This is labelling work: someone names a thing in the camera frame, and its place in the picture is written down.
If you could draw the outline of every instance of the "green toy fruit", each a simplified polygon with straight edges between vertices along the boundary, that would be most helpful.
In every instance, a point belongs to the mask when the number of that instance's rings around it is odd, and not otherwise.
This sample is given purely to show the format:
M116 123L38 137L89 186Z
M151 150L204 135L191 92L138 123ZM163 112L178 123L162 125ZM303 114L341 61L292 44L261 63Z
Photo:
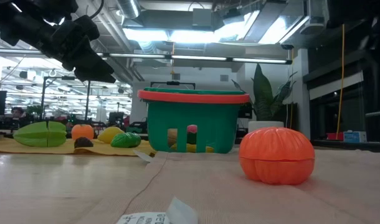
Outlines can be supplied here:
M17 142L34 147L55 147L66 140L65 126L62 123L49 121L49 127L45 121L33 123L18 129L14 134Z
M116 134L111 142L112 147L137 147L140 145L141 138L135 133Z

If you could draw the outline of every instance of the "orange plastic pumpkin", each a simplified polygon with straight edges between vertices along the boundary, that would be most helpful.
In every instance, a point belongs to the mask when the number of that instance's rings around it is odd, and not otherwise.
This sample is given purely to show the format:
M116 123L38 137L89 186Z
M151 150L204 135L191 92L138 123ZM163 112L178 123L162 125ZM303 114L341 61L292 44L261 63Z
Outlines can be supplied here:
M266 184L300 184L315 166L310 141L287 128L261 128L247 134L239 157L246 176Z
M89 124L76 124L71 130L71 136L73 140L77 140L80 137L93 139L95 137L95 133Z

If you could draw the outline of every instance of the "beige tablecloth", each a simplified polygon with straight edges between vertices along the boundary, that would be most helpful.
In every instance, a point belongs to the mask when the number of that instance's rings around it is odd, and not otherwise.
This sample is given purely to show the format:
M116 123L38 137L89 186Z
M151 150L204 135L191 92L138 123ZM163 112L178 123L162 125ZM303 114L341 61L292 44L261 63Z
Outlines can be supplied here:
M380 223L380 153L317 150L312 176L298 186L248 180L237 156L159 152L145 176L106 195L78 223L163 212L174 196L205 224Z

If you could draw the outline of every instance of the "table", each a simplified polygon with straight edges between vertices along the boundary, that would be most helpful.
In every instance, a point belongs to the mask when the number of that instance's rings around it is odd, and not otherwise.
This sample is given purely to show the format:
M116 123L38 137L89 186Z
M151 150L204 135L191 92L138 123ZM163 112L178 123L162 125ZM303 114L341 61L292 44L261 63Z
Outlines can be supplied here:
M139 157L0 154L0 224L75 223L145 167Z

